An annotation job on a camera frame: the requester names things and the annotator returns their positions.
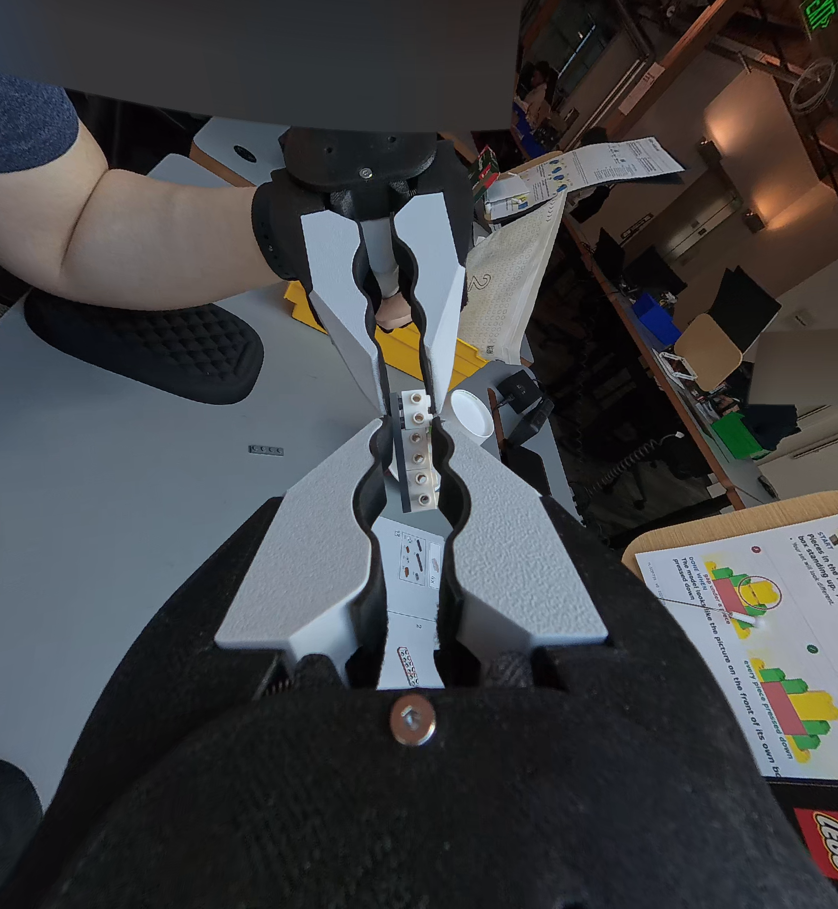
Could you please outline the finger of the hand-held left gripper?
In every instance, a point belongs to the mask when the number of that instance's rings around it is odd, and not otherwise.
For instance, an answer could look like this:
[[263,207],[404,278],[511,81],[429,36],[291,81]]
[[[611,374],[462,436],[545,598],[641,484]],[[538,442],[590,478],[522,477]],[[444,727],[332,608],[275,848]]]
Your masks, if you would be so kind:
[[330,210],[303,214],[300,221],[312,309],[366,399],[378,415],[388,416],[389,386],[374,310],[357,274],[367,263],[360,227]]
[[454,369],[465,288],[444,195],[412,198],[392,220],[397,249],[406,254],[413,280],[405,297],[420,333],[425,390],[446,398]]

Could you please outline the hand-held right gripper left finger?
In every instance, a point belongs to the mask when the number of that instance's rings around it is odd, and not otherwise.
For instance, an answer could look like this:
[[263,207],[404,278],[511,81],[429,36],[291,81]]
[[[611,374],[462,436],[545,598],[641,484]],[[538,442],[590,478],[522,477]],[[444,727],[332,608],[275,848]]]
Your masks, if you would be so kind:
[[376,418],[283,496],[214,642],[276,650],[287,669],[328,657],[346,686],[377,686],[388,636],[380,544],[391,418]]

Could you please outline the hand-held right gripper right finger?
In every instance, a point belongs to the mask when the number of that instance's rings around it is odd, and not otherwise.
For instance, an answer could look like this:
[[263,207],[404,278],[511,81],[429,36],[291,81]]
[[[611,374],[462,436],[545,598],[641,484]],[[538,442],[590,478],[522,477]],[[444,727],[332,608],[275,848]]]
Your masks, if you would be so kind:
[[548,506],[568,517],[468,435],[436,419],[434,464],[446,539],[436,668],[475,686],[504,653],[603,644],[605,622]]

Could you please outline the dark grey lego plate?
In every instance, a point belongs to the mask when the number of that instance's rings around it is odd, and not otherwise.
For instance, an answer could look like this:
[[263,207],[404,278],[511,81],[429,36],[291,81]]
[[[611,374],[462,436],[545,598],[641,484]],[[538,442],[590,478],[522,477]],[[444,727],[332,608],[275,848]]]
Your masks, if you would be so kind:
[[402,409],[402,396],[400,392],[391,392],[390,405],[392,418],[393,460],[396,461],[400,474],[400,481],[398,484],[401,495],[402,512],[404,514],[409,514],[412,512],[412,504],[404,456],[403,432],[405,430],[405,422]]

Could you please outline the white lego brick assembly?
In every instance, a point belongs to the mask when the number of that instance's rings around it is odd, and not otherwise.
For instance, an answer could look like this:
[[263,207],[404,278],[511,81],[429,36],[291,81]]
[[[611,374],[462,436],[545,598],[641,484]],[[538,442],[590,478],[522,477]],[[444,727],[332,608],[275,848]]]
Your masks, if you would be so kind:
[[412,512],[438,507],[440,475],[434,467],[431,397],[423,390],[400,392],[405,422],[403,445]]

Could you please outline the person's left forearm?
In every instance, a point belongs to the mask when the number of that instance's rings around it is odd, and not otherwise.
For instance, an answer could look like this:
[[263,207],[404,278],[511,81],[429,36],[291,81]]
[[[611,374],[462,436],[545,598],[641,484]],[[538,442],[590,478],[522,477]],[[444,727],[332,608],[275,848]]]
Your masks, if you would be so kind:
[[254,238],[254,188],[110,169],[79,125],[51,163],[0,174],[0,266],[80,303],[165,311],[278,281]]

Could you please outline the lego instruction booklet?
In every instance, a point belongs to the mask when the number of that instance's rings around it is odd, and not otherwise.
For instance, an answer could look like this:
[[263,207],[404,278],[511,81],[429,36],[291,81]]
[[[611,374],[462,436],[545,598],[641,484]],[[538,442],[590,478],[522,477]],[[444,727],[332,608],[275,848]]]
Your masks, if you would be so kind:
[[373,526],[387,597],[387,638],[378,690],[440,688],[437,617],[445,541],[379,517]]

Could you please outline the black lego set box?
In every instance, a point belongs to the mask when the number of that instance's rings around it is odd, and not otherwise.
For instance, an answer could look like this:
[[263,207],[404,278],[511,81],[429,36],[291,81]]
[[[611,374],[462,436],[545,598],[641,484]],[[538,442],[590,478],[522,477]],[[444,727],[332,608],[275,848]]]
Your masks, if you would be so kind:
[[838,892],[838,780],[770,778],[773,795]]

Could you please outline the clear numbered plastic bag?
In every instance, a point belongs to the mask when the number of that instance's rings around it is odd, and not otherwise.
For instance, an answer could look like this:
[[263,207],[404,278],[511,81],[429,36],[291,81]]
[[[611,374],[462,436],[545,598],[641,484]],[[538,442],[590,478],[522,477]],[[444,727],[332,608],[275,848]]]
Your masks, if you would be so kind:
[[491,233],[468,254],[467,304],[458,337],[486,360],[522,361],[522,342],[544,278],[565,193]]

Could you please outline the yellow plastic tray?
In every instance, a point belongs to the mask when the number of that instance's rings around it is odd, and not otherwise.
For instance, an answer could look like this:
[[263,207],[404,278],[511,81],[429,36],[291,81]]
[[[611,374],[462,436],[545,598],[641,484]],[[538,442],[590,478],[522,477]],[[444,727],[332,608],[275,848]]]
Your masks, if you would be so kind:
[[[323,334],[326,333],[313,315],[307,294],[301,283],[291,281],[287,284],[285,300],[292,307],[291,315],[293,319]],[[377,328],[375,337],[387,365],[416,379],[422,378],[419,359],[420,334],[414,324],[397,328],[391,333],[385,333],[380,328]],[[474,375],[487,364],[488,361],[480,356],[476,347],[457,339],[449,389],[455,389],[463,380]]]

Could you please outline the grey background desk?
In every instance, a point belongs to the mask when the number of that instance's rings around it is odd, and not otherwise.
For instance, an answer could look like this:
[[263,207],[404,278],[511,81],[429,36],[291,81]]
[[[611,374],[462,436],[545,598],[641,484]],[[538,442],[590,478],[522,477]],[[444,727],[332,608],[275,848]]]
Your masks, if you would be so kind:
[[258,187],[285,167],[287,125],[212,117],[193,137],[189,157],[234,187]]

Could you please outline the black power adapter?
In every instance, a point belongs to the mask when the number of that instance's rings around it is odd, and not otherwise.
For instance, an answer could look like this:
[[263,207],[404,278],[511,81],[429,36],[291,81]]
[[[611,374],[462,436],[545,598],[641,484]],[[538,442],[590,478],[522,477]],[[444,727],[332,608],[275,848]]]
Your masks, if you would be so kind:
[[509,406],[521,416],[512,437],[523,433],[526,433],[526,437],[537,435],[553,412],[554,402],[526,370],[505,377],[495,386],[495,390],[501,396],[496,407],[501,409]]

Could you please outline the white printed paper sheet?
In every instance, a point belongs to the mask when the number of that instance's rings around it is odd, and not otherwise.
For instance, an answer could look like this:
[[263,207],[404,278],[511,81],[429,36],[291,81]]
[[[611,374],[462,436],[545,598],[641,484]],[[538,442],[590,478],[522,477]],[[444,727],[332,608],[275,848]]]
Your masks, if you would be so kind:
[[500,221],[564,194],[631,181],[675,183],[685,170],[654,137],[594,143],[543,155],[499,176],[486,190],[484,212],[490,221]]

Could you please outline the black quilted wrist rest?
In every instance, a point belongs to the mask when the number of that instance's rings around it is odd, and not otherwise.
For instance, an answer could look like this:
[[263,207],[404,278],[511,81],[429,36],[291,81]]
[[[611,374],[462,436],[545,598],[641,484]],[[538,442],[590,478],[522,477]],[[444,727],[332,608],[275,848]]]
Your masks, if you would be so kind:
[[260,335],[214,303],[133,311],[35,289],[24,314],[30,329],[60,352],[197,403],[240,403],[264,363]]

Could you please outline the long wooden workbench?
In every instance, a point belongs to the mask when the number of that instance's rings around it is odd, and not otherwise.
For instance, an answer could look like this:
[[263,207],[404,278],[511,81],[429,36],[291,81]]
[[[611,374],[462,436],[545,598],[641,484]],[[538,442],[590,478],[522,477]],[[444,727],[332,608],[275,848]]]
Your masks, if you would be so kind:
[[595,279],[600,293],[612,307],[615,321],[636,345],[642,367],[652,376],[653,382],[674,408],[678,421],[706,460],[714,482],[723,487],[730,505],[736,510],[742,510],[778,502],[776,490],[763,476],[757,463],[733,457],[717,433],[706,424],[692,398],[670,380],[650,344],[652,335],[633,316],[627,297],[618,292],[595,263],[590,247],[584,242],[569,215],[562,218],[562,225],[577,247],[583,266]]

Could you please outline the blue storage bin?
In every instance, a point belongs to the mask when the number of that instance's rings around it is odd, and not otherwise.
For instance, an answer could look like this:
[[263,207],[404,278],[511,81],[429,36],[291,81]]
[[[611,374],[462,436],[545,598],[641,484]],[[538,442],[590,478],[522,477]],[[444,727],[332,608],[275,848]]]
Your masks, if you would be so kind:
[[658,349],[673,347],[682,335],[673,316],[649,292],[643,292],[633,303],[633,315],[656,339]]

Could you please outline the green storage bin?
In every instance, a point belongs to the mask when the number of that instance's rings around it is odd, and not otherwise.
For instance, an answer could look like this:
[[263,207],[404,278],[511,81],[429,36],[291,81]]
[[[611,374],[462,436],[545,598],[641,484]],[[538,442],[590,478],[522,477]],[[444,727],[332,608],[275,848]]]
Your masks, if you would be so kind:
[[744,424],[740,412],[727,414],[714,421],[710,430],[734,459],[758,460],[770,453]]

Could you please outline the beige wooden chair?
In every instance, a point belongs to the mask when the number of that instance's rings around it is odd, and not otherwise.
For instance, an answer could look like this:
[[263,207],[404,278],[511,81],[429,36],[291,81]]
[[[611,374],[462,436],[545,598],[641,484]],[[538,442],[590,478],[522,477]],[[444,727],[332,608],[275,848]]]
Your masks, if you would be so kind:
[[699,314],[674,346],[677,357],[686,361],[695,383],[704,392],[713,392],[743,362],[743,353],[708,313]]

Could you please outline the black monitor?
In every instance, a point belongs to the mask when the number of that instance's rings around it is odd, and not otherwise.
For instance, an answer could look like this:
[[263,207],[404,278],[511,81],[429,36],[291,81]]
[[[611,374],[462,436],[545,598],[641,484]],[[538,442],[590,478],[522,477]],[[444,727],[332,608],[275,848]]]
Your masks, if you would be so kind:
[[781,308],[781,304],[741,267],[736,267],[724,271],[708,315],[745,354],[776,319]]

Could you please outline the blue t-shirt sleeve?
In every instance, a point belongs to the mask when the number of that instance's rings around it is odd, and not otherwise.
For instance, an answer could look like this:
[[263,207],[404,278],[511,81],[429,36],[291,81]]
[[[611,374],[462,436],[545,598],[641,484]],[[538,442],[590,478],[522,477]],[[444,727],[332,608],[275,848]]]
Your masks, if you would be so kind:
[[52,163],[73,146],[79,131],[63,88],[0,74],[0,174]]

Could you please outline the white plastic frame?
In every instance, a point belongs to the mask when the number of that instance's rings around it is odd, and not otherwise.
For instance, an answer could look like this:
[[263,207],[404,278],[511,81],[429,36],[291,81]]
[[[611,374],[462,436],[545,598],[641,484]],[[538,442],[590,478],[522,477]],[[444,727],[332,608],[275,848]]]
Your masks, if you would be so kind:
[[676,356],[670,351],[654,352],[657,364],[671,381],[677,383],[680,387],[686,387],[686,384],[696,384],[696,376],[685,358]]

